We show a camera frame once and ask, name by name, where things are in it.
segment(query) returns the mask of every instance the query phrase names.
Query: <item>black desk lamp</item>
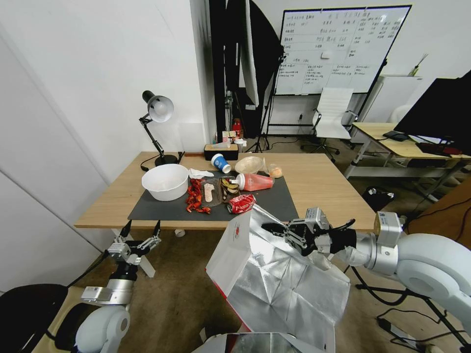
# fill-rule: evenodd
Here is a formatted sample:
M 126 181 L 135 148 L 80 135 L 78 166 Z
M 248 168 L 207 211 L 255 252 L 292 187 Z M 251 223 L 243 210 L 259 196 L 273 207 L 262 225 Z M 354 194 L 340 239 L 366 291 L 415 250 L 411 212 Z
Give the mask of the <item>black desk lamp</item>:
M 174 155 L 163 154 L 162 146 L 158 141 L 155 140 L 155 138 L 152 136 L 151 132 L 147 128 L 147 124 L 152 121 L 155 121 L 156 123 L 164 123 L 170 119 L 174 110 L 172 101 L 164 96 L 156 96 L 151 91 L 144 91 L 142 93 L 142 98 L 147 103 L 148 113 L 142 118 L 140 118 L 139 121 L 141 122 L 142 126 L 151 138 L 152 143 L 160 154 L 160 156 L 156 158 L 156 166 L 162 164 L 178 163 L 179 160 Z

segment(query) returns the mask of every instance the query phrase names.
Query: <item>white office chair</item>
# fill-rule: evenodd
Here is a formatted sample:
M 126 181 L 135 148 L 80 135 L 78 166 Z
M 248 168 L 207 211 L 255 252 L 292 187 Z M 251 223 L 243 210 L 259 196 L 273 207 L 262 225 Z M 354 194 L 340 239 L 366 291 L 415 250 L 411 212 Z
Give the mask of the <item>white office chair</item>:
M 391 115 L 389 116 L 388 123 L 399 123 L 402 118 L 406 116 L 409 110 L 411 110 L 411 108 L 412 106 L 409 104 L 400 105 L 392 111 Z
M 351 128 L 353 121 L 358 119 L 358 115 L 351 110 L 347 110 L 350 99 L 352 98 L 353 88 L 326 88 L 322 89 L 319 104 L 314 109 L 313 126 L 314 136 L 323 138 L 324 140 L 312 151 L 324 150 L 335 163 L 330 150 L 334 150 L 335 154 L 340 154 L 339 149 L 325 144 L 328 138 L 338 138 L 342 140 L 350 140 L 351 136 L 347 128 Z M 352 119 L 348 125 L 342 125 L 342 118 L 345 113 L 350 113 Z

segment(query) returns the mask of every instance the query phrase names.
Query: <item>white bowl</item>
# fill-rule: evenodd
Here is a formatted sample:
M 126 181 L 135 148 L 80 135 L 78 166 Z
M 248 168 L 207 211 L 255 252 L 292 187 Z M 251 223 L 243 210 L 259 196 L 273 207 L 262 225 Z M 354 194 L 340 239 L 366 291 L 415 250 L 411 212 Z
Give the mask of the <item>white bowl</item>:
M 156 200 L 178 199 L 188 189 L 188 169 L 180 164 L 163 164 L 152 168 L 142 177 L 142 186 Z
M 263 168 L 263 159 L 255 156 L 245 157 L 235 165 L 235 171 L 240 174 L 257 174 Z

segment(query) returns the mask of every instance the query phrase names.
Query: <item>lamp base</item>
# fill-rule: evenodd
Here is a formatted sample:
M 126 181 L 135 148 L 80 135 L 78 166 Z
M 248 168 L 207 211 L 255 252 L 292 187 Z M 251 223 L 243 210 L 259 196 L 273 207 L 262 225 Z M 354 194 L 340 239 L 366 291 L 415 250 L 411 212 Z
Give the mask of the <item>lamp base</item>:
M 167 154 L 165 155 L 165 163 L 162 163 L 162 158 L 157 157 L 156 158 L 156 167 L 162 164 L 177 164 L 178 163 L 178 158 L 175 157 L 174 155 Z

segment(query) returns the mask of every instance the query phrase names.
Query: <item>wooden tabletop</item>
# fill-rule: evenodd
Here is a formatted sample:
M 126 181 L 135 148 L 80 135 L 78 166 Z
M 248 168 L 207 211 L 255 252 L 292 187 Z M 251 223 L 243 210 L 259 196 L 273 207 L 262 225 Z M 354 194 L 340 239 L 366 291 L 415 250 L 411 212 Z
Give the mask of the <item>wooden tabletop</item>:
M 108 189 L 75 223 L 77 228 L 122 228 L 144 192 L 141 178 L 144 172 L 139 165 L 155 152 L 141 152 Z M 240 153 L 239 159 L 253 155 Z M 355 229 L 371 230 L 374 212 L 345 179 L 332 162 L 317 153 L 264 153 L 267 165 L 276 163 L 282 170 L 298 215 L 303 218 L 306 209 L 322 208 L 334 227 L 355 218 Z M 215 170 L 202 156 L 185 156 L 181 164 L 198 170 Z M 153 160 L 145 164 L 153 166 Z M 133 228 L 153 229 L 155 221 L 133 221 Z M 225 229 L 227 222 L 162 221 L 162 229 Z
M 471 159 L 471 156 L 460 154 L 452 155 L 450 157 L 440 156 L 436 154 L 429 154 L 422 152 L 417 146 L 416 143 L 412 140 L 405 141 L 395 141 L 392 139 L 387 139 L 383 141 L 378 141 L 384 139 L 384 133 L 394 130 L 396 123 L 353 123 L 353 126 L 358 130 L 363 132 L 368 137 L 373 140 L 377 140 L 379 144 L 393 152 L 394 154 L 405 157 L 405 158 L 423 158 L 423 159 Z

